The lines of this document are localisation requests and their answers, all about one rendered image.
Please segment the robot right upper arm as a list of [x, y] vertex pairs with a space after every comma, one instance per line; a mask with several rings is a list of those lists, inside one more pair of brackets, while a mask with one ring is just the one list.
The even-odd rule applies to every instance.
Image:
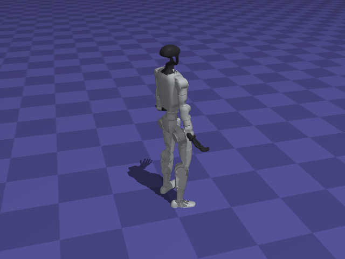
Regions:
[[189, 112], [191, 111], [190, 105], [186, 104], [187, 94], [188, 94], [188, 81], [187, 79], [177, 76], [175, 77], [175, 87], [178, 92], [178, 105], [179, 110], [181, 111], [182, 107], [187, 107]]

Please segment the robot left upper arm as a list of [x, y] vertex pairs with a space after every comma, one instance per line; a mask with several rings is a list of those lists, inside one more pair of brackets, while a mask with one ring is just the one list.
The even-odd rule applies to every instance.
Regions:
[[157, 87], [157, 96], [159, 96], [159, 94], [158, 94], [158, 84], [157, 84], [157, 73], [158, 73], [159, 69], [161, 69], [161, 68], [163, 68], [163, 67], [159, 67], [159, 68], [154, 70], [154, 75], [155, 75], [155, 80], [156, 80], [156, 87]]

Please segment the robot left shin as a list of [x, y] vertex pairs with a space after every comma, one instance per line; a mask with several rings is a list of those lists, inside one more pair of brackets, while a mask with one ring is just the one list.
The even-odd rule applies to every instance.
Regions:
[[[162, 156], [163, 151], [161, 152], [161, 156]], [[162, 157], [161, 157], [161, 172], [163, 174], [163, 185], [165, 185], [166, 187], [170, 185], [169, 182], [170, 182], [171, 172], [173, 169], [173, 160], [174, 160], [174, 157], [169, 162], [162, 160]]]

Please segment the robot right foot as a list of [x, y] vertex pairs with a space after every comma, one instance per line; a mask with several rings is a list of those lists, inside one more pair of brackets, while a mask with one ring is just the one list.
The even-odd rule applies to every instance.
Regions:
[[189, 207], [194, 207], [195, 202], [182, 199], [182, 203], [177, 203], [177, 200], [172, 200], [170, 206], [173, 208], [178, 208], [178, 207], [189, 208]]

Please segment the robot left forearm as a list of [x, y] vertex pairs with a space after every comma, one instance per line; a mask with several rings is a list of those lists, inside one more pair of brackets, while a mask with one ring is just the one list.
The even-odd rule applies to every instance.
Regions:
[[161, 105], [159, 96], [157, 96], [157, 88], [156, 88], [155, 94], [156, 94], [156, 109], [161, 111], [162, 105]]

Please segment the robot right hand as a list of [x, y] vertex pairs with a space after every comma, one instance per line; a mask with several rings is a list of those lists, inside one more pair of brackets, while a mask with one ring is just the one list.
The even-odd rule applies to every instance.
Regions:
[[207, 152], [209, 150], [209, 147], [202, 146], [199, 141], [195, 139], [195, 135], [192, 136], [191, 133], [187, 133], [187, 137], [189, 138], [189, 141], [192, 141], [192, 143], [202, 152]]

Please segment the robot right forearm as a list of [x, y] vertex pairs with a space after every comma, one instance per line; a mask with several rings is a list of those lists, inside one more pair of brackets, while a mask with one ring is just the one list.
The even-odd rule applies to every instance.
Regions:
[[192, 123], [191, 123], [191, 116], [189, 115], [189, 110], [187, 107], [182, 107], [181, 111], [180, 111], [180, 116], [181, 116], [181, 120], [183, 121], [183, 126], [184, 126], [184, 130], [185, 130], [185, 136], [187, 137], [187, 133], [191, 133], [192, 136], [194, 136], [194, 132], [193, 132], [193, 127], [192, 127]]

